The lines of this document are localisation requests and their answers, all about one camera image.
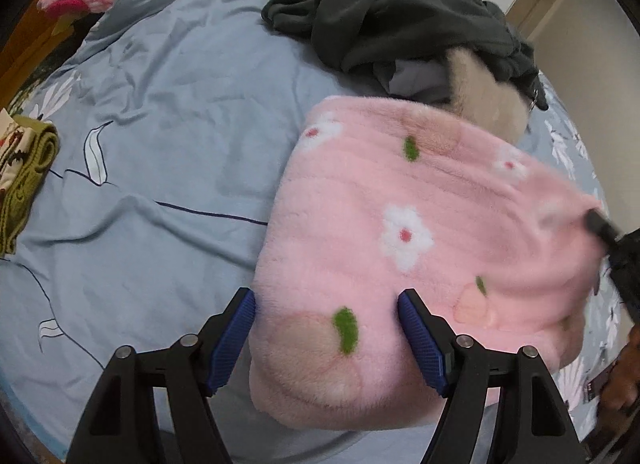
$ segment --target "beige wall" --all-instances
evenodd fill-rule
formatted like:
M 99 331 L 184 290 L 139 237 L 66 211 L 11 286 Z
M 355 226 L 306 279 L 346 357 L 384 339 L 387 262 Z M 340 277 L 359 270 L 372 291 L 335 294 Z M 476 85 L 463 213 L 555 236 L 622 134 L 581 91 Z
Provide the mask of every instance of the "beige wall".
M 562 0 L 533 40 L 612 218 L 626 231 L 640 228 L 640 37 L 615 0 Z

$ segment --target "olive green towel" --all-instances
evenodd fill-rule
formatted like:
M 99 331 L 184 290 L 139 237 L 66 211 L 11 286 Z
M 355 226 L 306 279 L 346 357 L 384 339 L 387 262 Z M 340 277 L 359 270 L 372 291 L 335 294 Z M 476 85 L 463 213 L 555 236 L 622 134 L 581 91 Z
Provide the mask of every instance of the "olive green towel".
M 0 207 L 0 255 L 15 253 L 15 239 L 24 229 L 31 203 L 58 154 L 58 133 L 50 123 L 14 116 L 20 126 L 31 128 L 35 137 L 22 169 L 6 190 Z

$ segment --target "dark green clothing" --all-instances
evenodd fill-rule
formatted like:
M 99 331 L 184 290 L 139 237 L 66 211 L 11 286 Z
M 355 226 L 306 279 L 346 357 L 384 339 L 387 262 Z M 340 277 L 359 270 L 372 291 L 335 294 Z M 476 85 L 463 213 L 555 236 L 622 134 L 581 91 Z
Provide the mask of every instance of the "dark green clothing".
M 507 26 L 502 11 L 482 0 L 270 0 L 269 26 L 311 39 L 323 63 L 349 72 L 359 65 L 398 59 L 429 60 L 464 46 L 497 81 L 512 82 L 529 99 L 545 93 L 533 47 Z

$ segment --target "blue-gray bed sheet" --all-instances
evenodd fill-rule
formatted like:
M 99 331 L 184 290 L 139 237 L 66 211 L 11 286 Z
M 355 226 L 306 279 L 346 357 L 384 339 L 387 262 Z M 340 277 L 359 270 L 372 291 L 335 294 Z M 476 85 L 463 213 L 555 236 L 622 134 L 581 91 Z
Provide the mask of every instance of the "blue-gray bed sheet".
M 0 262 L 0 387 L 59 458 L 115 348 L 165 348 L 251 283 L 307 111 L 334 94 L 383 95 L 372 78 L 331 72 L 308 43 L 270 33 L 267 1 L 117 0 L 23 108 L 55 123 L 61 150 L 17 252 Z M 545 84 L 551 108 L 533 111 L 519 147 L 602 198 Z M 596 407 L 584 382 L 618 350 L 606 280 L 587 314 L 582 354 L 556 376 L 581 436 Z M 257 412 L 249 357 L 210 403 L 235 462 L 420 462 L 433 426 L 295 431 Z M 166 399 L 157 403 L 171 430 Z

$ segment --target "folded towel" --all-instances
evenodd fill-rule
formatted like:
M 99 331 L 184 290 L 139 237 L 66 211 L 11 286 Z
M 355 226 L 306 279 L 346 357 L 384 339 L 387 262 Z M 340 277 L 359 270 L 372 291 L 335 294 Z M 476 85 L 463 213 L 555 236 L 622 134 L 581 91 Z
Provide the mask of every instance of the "folded towel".
M 15 239 L 24 229 L 31 203 L 58 154 L 58 134 L 50 123 L 14 116 L 18 126 L 33 130 L 31 149 L 0 206 L 0 254 L 15 253 Z
M 0 190 L 6 192 L 29 155 L 35 132 L 19 126 L 4 108 L 0 110 L 2 128 L 6 134 L 0 138 Z
M 447 63 L 450 105 L 445 108 L 509 144 L 516 144 L 529 121 L 529 107 L 516 87 L 497 82 L 469 49 L 447 50 Z
M 443 402 L 397 318 L 406 288 L 455 332 L 497 350 L 534 345 L 558 370 L 582 345 L 603 255 L 582 216 L 599 205 L 436 108 L 325 100 L 291 155 L 258 258 L 255 406 L 292 428 L 434 421 Z

